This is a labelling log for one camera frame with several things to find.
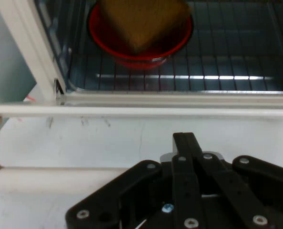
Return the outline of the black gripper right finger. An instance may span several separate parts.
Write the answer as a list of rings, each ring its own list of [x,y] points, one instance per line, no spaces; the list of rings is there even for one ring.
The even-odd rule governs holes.
[[[216,214],[210,206],[208,226],[222,227],[227,218],[235,229],[283,229],[283,168],[252,156],[232,163],[204,153],[193,133],[184,139],[202,194],[216,194],[225,210]]]

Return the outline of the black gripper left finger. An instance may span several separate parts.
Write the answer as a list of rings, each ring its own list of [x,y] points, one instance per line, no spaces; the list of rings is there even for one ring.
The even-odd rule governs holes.
[[[193,161],[193,133],[175,133],[169,162],[144,160],[71,207],[69,229],[203,229],[205,216]]]

